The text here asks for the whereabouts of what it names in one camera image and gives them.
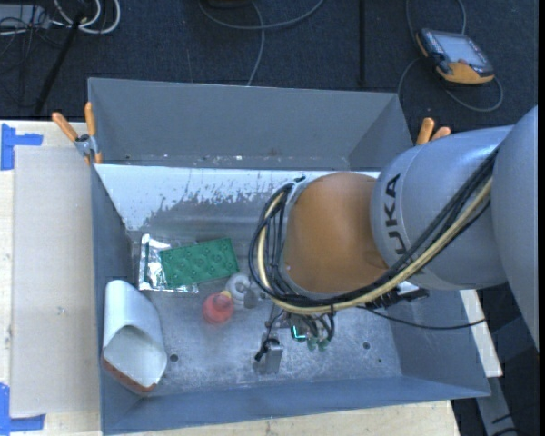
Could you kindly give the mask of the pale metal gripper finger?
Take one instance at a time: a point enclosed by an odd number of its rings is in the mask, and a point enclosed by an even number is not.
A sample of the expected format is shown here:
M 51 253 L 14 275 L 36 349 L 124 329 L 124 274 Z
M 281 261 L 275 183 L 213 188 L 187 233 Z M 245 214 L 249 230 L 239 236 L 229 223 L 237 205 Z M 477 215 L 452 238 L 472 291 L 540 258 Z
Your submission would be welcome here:
M 270 350 L 259 361 L 260 374 L 276 374 L 279 372 L 282 362 L 283 347 L 273 343 Z
M 274 338 L 266 337 L 260 346 L 260 349 L 255 354 L 254 359 L 259 362 L 262 357 L 270 350 L 271 345 L 274 343 Z

